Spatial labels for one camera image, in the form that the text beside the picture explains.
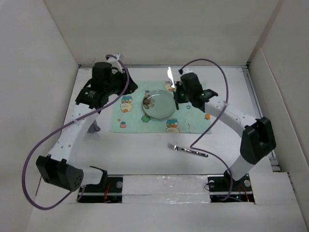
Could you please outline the green floral plate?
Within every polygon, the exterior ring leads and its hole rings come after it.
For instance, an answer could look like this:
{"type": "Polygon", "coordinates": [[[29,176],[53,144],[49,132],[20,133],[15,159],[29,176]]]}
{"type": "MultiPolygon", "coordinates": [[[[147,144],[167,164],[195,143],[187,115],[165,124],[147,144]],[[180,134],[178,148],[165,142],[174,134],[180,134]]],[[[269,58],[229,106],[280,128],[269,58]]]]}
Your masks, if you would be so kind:
{"type": "Polygon", "coordinates": [[[150,91],[142,100],[142,108],[150,117],[164,119],[176,110],[173,94],[165,90],[150,91]]]}

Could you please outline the steel table fork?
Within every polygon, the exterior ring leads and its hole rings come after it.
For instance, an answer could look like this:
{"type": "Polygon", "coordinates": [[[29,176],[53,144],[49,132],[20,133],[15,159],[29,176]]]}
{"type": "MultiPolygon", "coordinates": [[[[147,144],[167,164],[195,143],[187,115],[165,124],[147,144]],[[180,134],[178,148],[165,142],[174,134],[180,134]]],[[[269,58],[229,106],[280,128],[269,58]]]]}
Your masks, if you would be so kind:
{"type": "Polygon", "coordinates": [[[199,156],[199,157],[207,158],[209,156],[205,153],[193,151],[193,150],[188,149],[188,148],[182,148],[182,147],[179,147],[177,145],[170,144],[170,143],[167,144],[167,148],[174,150],[174,151],[184,152],[184,153],[192,154],[192,155],[199,156]]]}

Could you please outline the steel table knife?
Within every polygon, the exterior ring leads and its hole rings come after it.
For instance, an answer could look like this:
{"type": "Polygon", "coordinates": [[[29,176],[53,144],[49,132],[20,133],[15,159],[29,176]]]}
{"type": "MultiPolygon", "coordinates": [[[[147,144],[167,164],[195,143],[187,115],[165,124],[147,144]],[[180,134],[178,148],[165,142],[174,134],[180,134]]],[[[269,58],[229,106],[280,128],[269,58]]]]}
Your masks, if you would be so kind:
{"type": "Polygon", "coordinates": [[[175,84],[174,84],[174,78],[173,78],[171,67],[168,67],[167,76],[168,76],[168,79],[169,79],[170,87],[171,87],[172,90],[174,90],[175,84]]]}

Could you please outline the green cartoon print cloth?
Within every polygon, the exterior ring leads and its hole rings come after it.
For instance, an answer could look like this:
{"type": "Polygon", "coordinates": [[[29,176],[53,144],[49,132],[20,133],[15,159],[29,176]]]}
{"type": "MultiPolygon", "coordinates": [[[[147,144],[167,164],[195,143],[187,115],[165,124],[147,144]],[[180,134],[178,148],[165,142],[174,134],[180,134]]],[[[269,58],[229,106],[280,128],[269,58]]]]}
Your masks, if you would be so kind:
{"type": "Polygon", "coordinates": [[[112,108],[111,132],[119,133],[194,133],[202,134],[211,124],[211,116],[192,106],[180,104],[179,110],[164,119],[147,115],[142,108],[143,98],[153,90],[173,94],[169,81],[138,81],[132,94],[121,97],[112,108]]]}

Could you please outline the purple ceramic mug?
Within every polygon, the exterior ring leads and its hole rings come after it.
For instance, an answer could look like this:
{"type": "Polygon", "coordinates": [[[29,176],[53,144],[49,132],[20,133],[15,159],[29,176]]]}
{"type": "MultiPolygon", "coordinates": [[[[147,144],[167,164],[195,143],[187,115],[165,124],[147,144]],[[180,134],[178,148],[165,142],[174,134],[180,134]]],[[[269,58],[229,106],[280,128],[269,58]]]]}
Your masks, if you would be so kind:
{"type": "Polygon", "coordinates": [[[101,128],[98,126],[97,121],[94,120],[93,123],[90,125],[89,129],[88,129],[88,133],[96,133],[99,132],[101,130],[101,128]]]}

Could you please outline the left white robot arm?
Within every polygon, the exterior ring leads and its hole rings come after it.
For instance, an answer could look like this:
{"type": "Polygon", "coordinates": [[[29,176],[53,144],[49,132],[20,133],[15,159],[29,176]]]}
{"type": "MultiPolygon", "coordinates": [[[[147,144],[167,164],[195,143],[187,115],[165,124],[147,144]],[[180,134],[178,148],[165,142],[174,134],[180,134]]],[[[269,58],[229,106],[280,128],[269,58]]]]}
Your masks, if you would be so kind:
{"type": "Polygon", "coordinates": [[[96,191],[104,191],[107,179],[104,171],[90,167],[89,170],[75,166],[77,151],[102,110],[111,105],[109,97],[131,94],[138,86],[128,70],[117,61],[97,62],[92,77],[80,90],[69,123],[61,129],[56,144],[46,156],[38,156],[36,166],[43,180],[56,187],[76,191],[80,186],[91,185],[96,191]]]}

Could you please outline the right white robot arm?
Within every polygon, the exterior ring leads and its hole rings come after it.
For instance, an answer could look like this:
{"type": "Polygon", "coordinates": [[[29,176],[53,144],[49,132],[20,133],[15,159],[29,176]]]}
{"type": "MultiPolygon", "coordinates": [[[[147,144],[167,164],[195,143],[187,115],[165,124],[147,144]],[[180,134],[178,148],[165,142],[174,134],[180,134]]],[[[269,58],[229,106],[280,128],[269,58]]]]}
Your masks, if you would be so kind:
{"type": "Polygon", "coordinates": [[[248,115],[228,104],[215,91],[203,89],[193,72],[182,75],[180,81],[175,83],[174,99],[177,104],[189,102],[193,107],[216,117],[240,136],[240,155],[223,178],[224,187],[228,190],[239,187],[241,179],[277,146],[268,118],[248,115]]]}

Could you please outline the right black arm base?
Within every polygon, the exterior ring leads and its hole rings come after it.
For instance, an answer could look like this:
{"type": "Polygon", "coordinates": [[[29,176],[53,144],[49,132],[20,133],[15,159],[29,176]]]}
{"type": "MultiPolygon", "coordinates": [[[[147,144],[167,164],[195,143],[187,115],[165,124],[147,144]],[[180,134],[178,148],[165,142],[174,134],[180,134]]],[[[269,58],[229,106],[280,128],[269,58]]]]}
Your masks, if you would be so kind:
{"type": "Polygon", "coordinates": [[[204,189],[210,194],[211,203],[254,203],[253,189],[249,175],[233,181],[224,175],[208,175],[204,189]]]}

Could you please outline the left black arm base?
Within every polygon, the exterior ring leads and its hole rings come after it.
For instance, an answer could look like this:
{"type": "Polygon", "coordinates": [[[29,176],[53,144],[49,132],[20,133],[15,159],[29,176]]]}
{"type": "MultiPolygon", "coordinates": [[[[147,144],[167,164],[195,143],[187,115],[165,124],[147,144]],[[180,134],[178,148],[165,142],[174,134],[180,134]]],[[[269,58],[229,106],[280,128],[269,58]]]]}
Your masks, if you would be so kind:
{"type": "Polygon", "coordinates": [[[122,203],[123,176],[109,175],[103,186],[88,185],[80,188],[77,196],[79,203],[122,203]]]}

